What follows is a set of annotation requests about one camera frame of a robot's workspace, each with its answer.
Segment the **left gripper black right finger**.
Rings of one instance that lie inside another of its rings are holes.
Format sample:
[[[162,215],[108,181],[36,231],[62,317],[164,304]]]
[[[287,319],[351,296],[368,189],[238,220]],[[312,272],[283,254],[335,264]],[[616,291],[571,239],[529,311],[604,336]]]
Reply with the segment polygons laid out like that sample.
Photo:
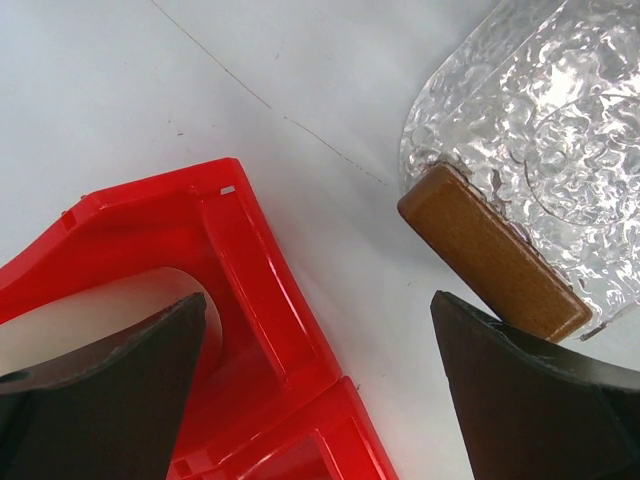
[[[431,315],[477,479],[636,479],[639,373],[437,292]]]

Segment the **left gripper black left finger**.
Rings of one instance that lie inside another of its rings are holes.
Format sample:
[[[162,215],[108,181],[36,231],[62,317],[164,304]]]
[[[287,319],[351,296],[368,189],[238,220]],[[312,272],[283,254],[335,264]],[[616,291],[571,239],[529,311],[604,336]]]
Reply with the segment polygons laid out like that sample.
[[[166,478],[205,311],[195,293],[104,339],[2,375],[2,478]]]

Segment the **beige plastic cup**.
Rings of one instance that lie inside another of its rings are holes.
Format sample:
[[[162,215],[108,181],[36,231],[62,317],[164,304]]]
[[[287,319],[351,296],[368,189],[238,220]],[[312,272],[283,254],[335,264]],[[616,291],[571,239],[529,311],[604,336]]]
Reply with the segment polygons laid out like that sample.
[[[1,325],[1,373],[53,360],[153,316],[194,293],[206,301],[206,328],[196,378],[216,369],[223,329],[205,287],[186,272],[159,268],[49,302]]]

